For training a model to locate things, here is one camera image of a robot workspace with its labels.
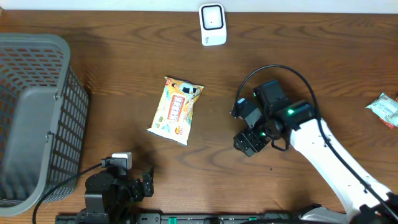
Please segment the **brown wood surface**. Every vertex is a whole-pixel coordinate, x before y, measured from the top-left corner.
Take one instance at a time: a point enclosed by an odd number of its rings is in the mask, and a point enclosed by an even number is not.
[[[5,11],[0,32],[61,35],[72,66],[91,89],[82,169],[114,152],[134,155],[134,173],[155,166],[155,194],[137,206],[165,213],[254,213],[312,202],[343,211],[298,152],[264,149],[252,158],[233,149],[244,122],[229,115],[236,90],[254,69],[289,65],[312,84],[337,139],[379,181],[398,192],[398,129],[364,107],[398,92],[398,16],[227,13],[228,40],[201,45],[197,12]],[[195,104],[188,146],[146,133],[165,83],[173,76],[205,85]],[[293,74],[278,69],[244,89],[278,78],[294,100],[310,98]],[[43,204],[38,223],[85,207],[85,179],[73,195]],[[33,209],[0,223],[29,223]]]

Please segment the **food package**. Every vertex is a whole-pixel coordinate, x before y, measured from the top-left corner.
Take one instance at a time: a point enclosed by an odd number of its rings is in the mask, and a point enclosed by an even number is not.
[[[371,109],[390,128],[398,127],[398,102],[384,93],[366,108]]]
[[[152,126],[147,130],[187,145],[193,115],[193,104],[204,86],[165,77],[166,85]]]

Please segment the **wood grain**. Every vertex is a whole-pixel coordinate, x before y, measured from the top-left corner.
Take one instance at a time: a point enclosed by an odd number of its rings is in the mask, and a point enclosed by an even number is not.
[[[371,14],[227,13],[228,40],[203,47],[197,13],[5,11],[0,32],[61,35],[72,66],[92,91],[85,169],[114,152],[134,155],[133,173],[155,166],[155,194],[137,206],[165,213],[254,213],[321,203],[343,211],[337,197],[294,150],[270,148],[252,158],[233,149],[244,127],[229,111],[243,78],[281,63],[309,80],[323,117],[347,150],[375,178],[398,191],[398,134],[364,107],[381,92],[398,92],[398,16]],[[146,133],[164,76],[205,85],[195,104],[188,146]],[[243,91],[277,78],[293,100],[304,84],[282,70],[253,77]],[[72,196],[43,204],[38,223],[85,207],[85,179]],[[32,209],[0,218],[29,223]]]

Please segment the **laundry basket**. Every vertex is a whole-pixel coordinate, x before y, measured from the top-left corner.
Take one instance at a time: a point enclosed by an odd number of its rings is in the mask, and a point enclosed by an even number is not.
[[[0,34],[0,216],[28,210],[78,172],[88,97],[69,61],[56,35]]]

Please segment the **white background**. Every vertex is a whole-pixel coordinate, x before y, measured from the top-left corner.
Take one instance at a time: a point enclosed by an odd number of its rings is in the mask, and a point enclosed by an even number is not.
[[[198,11],[219,2],[226,12],[398,13],[398,0],[0,0],[3,9]]]

